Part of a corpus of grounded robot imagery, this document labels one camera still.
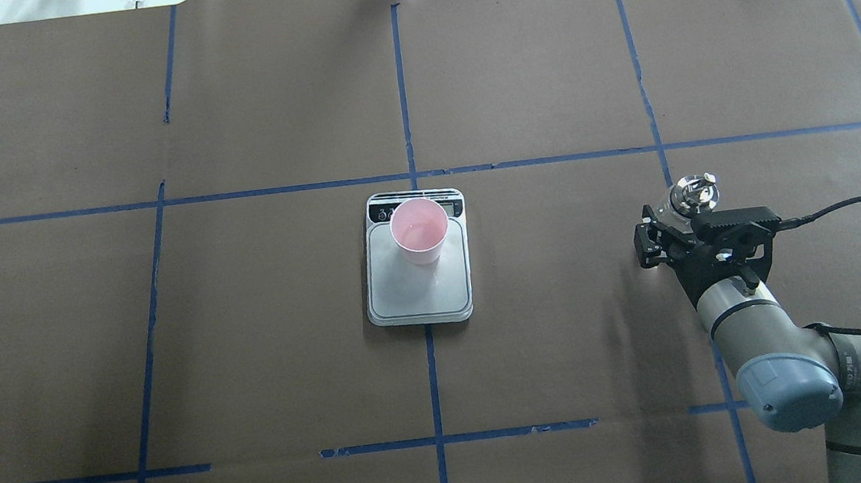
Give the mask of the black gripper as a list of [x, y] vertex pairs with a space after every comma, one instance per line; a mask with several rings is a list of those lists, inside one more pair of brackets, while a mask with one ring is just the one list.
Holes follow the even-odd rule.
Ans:
[[691, 221], [670, 204], [642, 209], [634, 226], [638, 266], [669, 264], [693, 306], [722, 279], [739, 278], [747, 293], [768, 280], [772, 241], [782, 222], [771, 208], [709, 212]]

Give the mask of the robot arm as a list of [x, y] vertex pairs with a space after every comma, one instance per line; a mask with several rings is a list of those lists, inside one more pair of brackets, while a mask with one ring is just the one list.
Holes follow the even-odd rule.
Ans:
[[793, 323], [768, 288], [772, 241], [845, 206], [784, 219], [767, 207], [642, 207], [638, 265], [669, 266], [736, 388], [771, 431], [825, 429], [829, 483], [861, 483], [861, 328]]

